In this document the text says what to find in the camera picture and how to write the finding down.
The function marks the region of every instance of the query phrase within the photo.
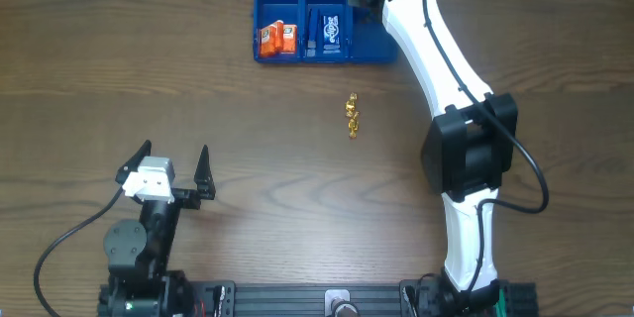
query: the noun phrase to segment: black cable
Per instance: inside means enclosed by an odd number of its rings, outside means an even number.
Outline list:
[[[436,44],[436,48],[440,52],[440,55],[443,57],[443,60],[445,61],[447,68],[456,79],[456,82],[458,82],[458,85],[460,86],[462,91],[465,92],[465,94],[469,97],[469,99],[474,103],[475,107],[484,116],[484,118],[486,118],[486,120],[491,125],[493,125],[493,127],[495,127],[495,129],[497,129],[508,141],[510,141],[513,144],[513,146],[517,148],[517,150],[520,152],[521,155],[524,156],[524,158],[528,161],[528,164],[530,164],[531,168],[533,168],[533,171],[535,172],[535,175],[537,176],[537,180],[539,181],[539,185],[542,189],[542,204],[537,208],[522,207],[520,205],[505,202],[498,199],[483,199],[479,203],[479,205],[476,208],[478,232],[479,232],[479,253],[477,257],[477,265],[475,266],[474,278],[472,279],[472,282],[469,284],[469,288],[467,289],[467,295],[469,295],[470,292],[474,290],[477,277],[479,276],[479,271],[482,268],[482,260],[484,258],[484,226],[482,223],[482,206],[484,204],[491,203],[491,204],[498,204],[502,207],[509,208],[521,213],[538,214],[544,211],[544,209],[546,209],[546,207],[548,206],[548,201],[549,201],[548,185],[546,184],[546,178],[544,178],[544,173],[542,172],[539,165],[535,162],[535,159],[528,153],[528,151],[524,148],[524,146],[519,141],[517,141],[517,139],[515,139],[515,137],[511,133],[508,132],[508,130],[504,127],[504,125],[500,123],[500,121],[497,120],[497,118],[495,118],[491,113],[489,113],[488,110],[486,110],[486,108],[484,108],[482,103],[480,103],[474,97],[474,95],[469,91],[465,83],[461,80],[460,76],[456,72],[456,69],[454,68],[451,61],[449,60],[449,57],[445,53],[445,50],[441,46],[440,41],[438,40],[438,37],[436,36],[436,33],[434,32],[434,29],[432,28],[432,22],[429,19],[429,13],[427,11],[427,0],[423,0],[423,16],[425,18],[425,27],[429,29],[429,34],[434,40],[434,44]]]
[[[49,312],[50,315],[52,315],[53,317],[59,317],[59,314],[57,314],[57,312],[55,312],[53,310],[53,308],[49,305],[49,303],[47,302],[47,300],[44,298],[44,295],[42,294],[42,289],[40,288],[40,271],[42,270],[42,265],[44,264],[44,261],[47,259],[47,257],[49,256],[49,254],[53,251],[53,249],[55,249],[59,244],[61,244],[61,242],[63,242],[64,240],[66,240],[68,237],[70,237],[71,235],[77,233],[80,229],[84,228],[85,226],[87,226],[88,224],[94,222],[95,220],[97,220],[99,217],[101,217],[102,215],[104,215],[104,213],[106,213],[108,210],[110,210],[110,208],[112,208],[113,205],[115,205],[115,203],[117,202],[117,199],[119,199],[119,196],[121,195],[121,192],[123,191],[123,188],[119,187],[119,189],[117,190],[117,193],[115,193],[114,197],[112,197],[112,199],[110,200],[110,202],[103,207],[102,210],[100,210],[99,212],[97,212],[97,214],[93,215],[92,217],[86,219],[85,221],[79,223],[76,227],[72,228],[71,230],[67,231],[66,233],[64,233],[61,237],[57,238],[43,253],[42,256],[40,257],[40,259],[38,260],[38,263],[36,264],[36,269],[33,272],[33,287],[36,290],[36,295],[38,296],[38,299],[40,300],[40,303],[42,303],[42,306],[47,310],[47,312]]]

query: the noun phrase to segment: wooden table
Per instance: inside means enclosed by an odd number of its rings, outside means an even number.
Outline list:
[[[520,108],[544,168],[539,216],[495,208],[499,276],[535,281],[543,315],[634,303],[634,0],[439,0],[475,71]],[[0,309],[43,316],[44,248],[100,209],[145,139],[177,183],[209,145],[216,201],[185,211],[170,268],[237,282],[390,281],[438,271],[440,197],[419,152],[430,125],[393,66],[259,65],[253,0],[0,0]],[[359,93],[359,138],[346,97]],[[502,199],[537,204],[515,155]],[[62,244],[43,270],[63,316],[95,313],[102,239],[129,199]]]

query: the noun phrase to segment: gold object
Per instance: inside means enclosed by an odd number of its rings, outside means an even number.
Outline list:
[[[348,121],[348,130],[350,130],[350,139],[357,137],[359,130],[359,112],[357,111],[357,93],[350,93],[350,99],[346,102],[346,117]]]

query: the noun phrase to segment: blue wrapper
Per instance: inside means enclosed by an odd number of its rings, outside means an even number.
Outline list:
[[[339,15],[324,15],[324,53],[338,53],[341,50],[339,36]]]

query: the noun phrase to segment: blue bin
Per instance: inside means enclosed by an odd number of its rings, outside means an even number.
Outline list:
[[[341,51],[323,53],[323,27],[317,27],[317,51],[306,55],[308,16],[312,10],[338,15]],[[280,53],[260,57],[259,29],[281,20],[297,25],[297,53]],[[254,0],[254,60],[260,63],[392,63],[398,56],[398,45],[385,31],[380,19],[368,9],[348,6],[348,0]]]

